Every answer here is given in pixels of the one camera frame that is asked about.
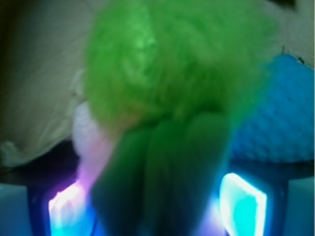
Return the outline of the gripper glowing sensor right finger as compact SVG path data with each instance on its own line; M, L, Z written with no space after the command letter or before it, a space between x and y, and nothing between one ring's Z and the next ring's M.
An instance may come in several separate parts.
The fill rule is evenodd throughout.
M246 172L228 172L216 201L216 236L313 236L313 175L268 179Z

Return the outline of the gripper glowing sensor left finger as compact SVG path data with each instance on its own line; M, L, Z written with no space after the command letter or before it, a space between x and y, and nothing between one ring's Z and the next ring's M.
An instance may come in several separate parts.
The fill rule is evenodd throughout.
M48 189L0 185L2 236L93 236L96 216L79 182Z

